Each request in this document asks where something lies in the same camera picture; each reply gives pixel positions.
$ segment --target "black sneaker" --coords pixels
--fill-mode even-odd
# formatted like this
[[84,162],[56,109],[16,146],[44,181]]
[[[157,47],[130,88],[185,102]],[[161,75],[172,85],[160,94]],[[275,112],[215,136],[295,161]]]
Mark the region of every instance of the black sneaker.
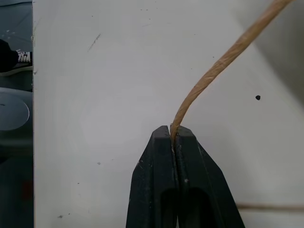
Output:
[[18,53],[18,62],[13,68],[0,72],[0,76],[10,76],[21,71],[33,70],[33,56],[32,52],[25,52],[17,50]]

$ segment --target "brown string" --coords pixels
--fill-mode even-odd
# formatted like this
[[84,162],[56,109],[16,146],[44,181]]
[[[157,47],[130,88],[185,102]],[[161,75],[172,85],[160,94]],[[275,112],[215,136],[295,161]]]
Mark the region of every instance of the brown string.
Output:
[[[257,38],[266,26],[290,3],[294,0],[273,0],[265,12],[256,22],[244,32],[234,45],[203,75],[198,83],[192,88],[185,100],[178,109],[173,123],[170,127],[171,140],[174,144],[177,129],[180,126],[187,110],[192,102],[200,95],[207,86],[226,69],[246,48]],[[259,211],[281,211],[281,212],[304,212],[304,206],[278,206],[266,204],[237,204],[239,210],[259,210]]]

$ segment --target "shoe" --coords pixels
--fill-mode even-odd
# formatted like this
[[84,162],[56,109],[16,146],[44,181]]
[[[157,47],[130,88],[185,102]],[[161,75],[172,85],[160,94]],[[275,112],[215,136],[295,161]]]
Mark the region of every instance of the shoe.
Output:
[[18,53],[18,62],[10,70],[5,72],[0,72],[0,76],[10,76],[21,71],[30,71],[33,70],[33,57],[32,52],[25,52],[17,50]]

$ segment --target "white shoelace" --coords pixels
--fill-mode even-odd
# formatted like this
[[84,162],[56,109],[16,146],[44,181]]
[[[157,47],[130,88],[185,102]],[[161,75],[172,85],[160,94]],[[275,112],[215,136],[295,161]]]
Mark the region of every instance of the white shoelace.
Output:
[[30,63],[30,52],[29,51],[25,52],[25,51],[20,51],[20,49],[19,49],[19,50],[17,50],[17,52],[18,52],[18,62],[19,63]]

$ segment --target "white surface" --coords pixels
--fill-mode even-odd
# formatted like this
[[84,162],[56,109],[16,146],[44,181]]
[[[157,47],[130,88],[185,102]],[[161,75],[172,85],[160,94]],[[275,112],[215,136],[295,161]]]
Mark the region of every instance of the white surface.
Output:
[[[173,121],[201,75],[268,3],[34,3],[36,227],[124,227],[131,175],[152,131]],[[304,203],[303,33],[294,25],[303,23],[301,6],[286,9],[182,123],[221,167],[236,201]],[[302,215],[241,214],[247,228],[304,224]]]

